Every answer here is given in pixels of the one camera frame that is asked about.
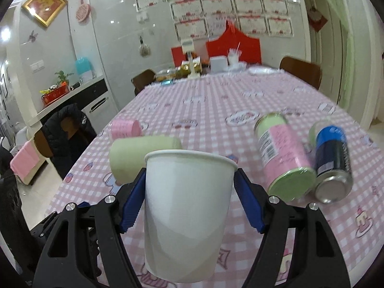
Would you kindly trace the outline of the white paper cup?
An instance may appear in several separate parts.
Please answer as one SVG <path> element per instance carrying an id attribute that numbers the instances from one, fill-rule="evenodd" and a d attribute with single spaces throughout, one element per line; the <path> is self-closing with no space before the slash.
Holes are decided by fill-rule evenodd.
<path id="1" fill-rule="evenodd" d="M 238 165 L 193 150 L 153 151 L 144 160 L 146 269 L 176 283 L 209 278 L 219 256 Z"/>

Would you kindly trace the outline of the light green plastic cup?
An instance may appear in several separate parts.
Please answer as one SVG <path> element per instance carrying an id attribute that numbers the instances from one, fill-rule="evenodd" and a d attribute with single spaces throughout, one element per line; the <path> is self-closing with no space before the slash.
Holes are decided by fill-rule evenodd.
<path id="1" fill-rule="evenodd" d="M 109 163 L 116 183 L 131 183 L 146 166 L 145 155 L 158 150 L 180 150 L 179 138 L 163 135 L 120 138 L 115 140 L 109 151 Z"/>

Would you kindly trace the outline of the pink plastic cup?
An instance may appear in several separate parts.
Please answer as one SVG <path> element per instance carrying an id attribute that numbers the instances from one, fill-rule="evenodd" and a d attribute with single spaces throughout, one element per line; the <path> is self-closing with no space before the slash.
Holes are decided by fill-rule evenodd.
<path id="1" fill-rule="evenodd" d="M 141 135 L 142 129 L 138 120 L 116 119 L 111 122 L 110 136 L 112 140 L 140 137 Z"/>

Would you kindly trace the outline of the white cup with straws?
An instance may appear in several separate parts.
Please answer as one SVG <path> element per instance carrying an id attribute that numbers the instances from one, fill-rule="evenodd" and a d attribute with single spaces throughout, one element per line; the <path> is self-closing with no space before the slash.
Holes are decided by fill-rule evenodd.
<path id="1" fill-rule="evenodd" d="M 238 64 L 240 61 L 241 56 L 241 50 L 240 50 L 240 43 L 238 43 L 238 46 L 236 48 L 230 48 L 228 50 L 228 64 L 230 66 L 234 66 L 235 64 Z"/>

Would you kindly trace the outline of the pink green-lidded can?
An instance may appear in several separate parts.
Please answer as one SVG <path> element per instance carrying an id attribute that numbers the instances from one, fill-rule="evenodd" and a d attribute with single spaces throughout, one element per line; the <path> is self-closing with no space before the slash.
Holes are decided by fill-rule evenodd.
<path id="1" fill-rule="evenodd" d="M 254 126 L 264 169 L 265 189 L 285 202 L 297 200 L 314 186 L 316 173 L 288 120 L 267 113 Z"/>

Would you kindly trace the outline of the black blue spray can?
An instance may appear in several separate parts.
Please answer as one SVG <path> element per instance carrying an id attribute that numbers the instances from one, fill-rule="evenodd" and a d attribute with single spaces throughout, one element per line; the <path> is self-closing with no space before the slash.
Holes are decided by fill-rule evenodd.
<path id="1" fill-rule="evenodd" d="M 346 134 L 331 121 L 321 120 L 311 127 L 310 137 L 316 171 L 313 195 L 323 204 L 339 202 L 354 184 Z"/>

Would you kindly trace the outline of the pink checkered tablecloth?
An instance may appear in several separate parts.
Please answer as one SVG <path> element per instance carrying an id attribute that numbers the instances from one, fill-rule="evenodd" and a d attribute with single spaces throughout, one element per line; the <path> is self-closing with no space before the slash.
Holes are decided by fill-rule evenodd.
<path id="1" fill-rule="evenodd" d="M 116 116 L 139 120 L 143 134 L 177 137 L 182 148 L 229 157 L 253 183 L 264 184 L 254 124 L 266 113 L 283 113 L 310 151 L 308 132 L 330 120 L 348 140 L 354 186 L 338 203 L 321 205 L 342 250 L 352 287 L 383 246 L 383 151 L 343 109 L 287 73 L 210 75 L 168 86 L 145 88 Z M 116 190 L 109 164 L 109 126 L 93 140 L 60 185 L 47 214 L 70 202 L 95 204 Z M 232 190 L 225 236 L 215 274 L 204 282 L 175 284 L 151 275 L 144 266 L 143 211 L 122 239 L 144 287 L 241 287 L 262 236 L 249 225 Z"/>

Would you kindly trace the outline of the red planter with plants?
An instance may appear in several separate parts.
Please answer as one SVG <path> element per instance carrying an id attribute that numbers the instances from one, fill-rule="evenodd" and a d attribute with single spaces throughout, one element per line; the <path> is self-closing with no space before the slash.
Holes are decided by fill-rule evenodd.
<path id="1" fill-rule="evenodd" d="M 60 70 L 56 72 L 55 75 L 58 78 L 56 84 L 51 85 L 48 89 L 39 91 L 44 107 L 51 105 L 53 102 L 70 92 L 68 78 L 72 76 L 73 73 L 64 73 Z"/>

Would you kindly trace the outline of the brown chair left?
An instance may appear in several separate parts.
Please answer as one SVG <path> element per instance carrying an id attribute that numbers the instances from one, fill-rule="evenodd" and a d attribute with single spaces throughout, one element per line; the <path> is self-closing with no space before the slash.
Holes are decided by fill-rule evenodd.
<path id="1" fill-rule="evenodd" d="M 137 96 L 146 86 L 154 82 L 155 72 L 150 69 L 147 69 L 136 75 L 131 79 L 132 85 L 134 86 L 134 93 Z"/>

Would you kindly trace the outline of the brown chair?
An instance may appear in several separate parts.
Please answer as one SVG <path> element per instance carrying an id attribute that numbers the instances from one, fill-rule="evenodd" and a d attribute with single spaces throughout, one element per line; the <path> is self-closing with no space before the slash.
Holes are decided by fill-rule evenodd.
<path id="1" fill-rule="evenodd" d="M 283 57 L 279 68 L 301 79 L 316 90 L 320 89 L 322 69 L 319 65 L 293 57 Z"/>
<path id="2" fill-rule="evenodd" d="M 131 79 L 132 85 L 134 86 L 134 93 L 137 96 L 146 86 L 154 82 L 155 72 L 150 69 L 147 69 L 136 75 Z"/>

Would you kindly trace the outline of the teal white humidifier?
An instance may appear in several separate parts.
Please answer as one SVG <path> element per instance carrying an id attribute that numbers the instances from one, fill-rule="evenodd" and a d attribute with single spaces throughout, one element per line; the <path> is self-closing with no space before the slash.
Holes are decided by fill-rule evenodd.
<path id="1" fill-rule="evenodd" d="M 91 81 L 94 78 L 92 64 L 86 57 L 80 57 L 76 60 L 76 71 L 82 83 Z"/>

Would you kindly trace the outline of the white box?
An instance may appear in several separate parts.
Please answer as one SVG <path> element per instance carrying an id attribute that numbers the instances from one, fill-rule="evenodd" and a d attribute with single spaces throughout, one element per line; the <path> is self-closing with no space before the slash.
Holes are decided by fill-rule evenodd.
<path id="1" fill-rule="evenodd" d="M 224 72 L 227 67 L 228 67 L 227 56 L 220 55 L 220 56 L 210 57 L 210 72 L 211 73 Z"/>

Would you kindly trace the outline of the red gift box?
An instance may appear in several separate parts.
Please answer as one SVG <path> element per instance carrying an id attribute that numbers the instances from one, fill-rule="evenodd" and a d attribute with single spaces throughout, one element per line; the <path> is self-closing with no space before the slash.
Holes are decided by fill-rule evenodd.
<path id="1" fill-rule="evenodd" d="M 227 56 L 231 49 L 241 51 L 240 61 L 262 64 L 260 40 L 245 35 L 230 21 L 226 21 L 224 33 L 215 40 L 206 42 L 209 57 Z"/>

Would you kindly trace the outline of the white door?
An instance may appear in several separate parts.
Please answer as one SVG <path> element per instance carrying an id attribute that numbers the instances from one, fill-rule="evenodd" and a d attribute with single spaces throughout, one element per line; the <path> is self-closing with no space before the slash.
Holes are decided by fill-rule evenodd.
<path id="1" fill-rule="evenodd" d="M 344 71 L 344 51 L 342 25 L 327 0 L 305 0 L 307 11 L 311 6 L 317 8 L 328 22 L 316 33 L 311 26 L 311 61 L 322 69 L 320 92 L 333 102 L 341 98 Z"/>

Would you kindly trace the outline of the green lace curtain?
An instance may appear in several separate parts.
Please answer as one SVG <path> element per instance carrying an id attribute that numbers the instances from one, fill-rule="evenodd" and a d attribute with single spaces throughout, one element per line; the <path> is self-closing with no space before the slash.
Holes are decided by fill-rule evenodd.
<path id="1" fill-rule="evenodd" d="M 346 0 L 305 0 L 312 61 L 320 65 L 320 92 L 348 109 L 355 77 L 355 41 Z"/>

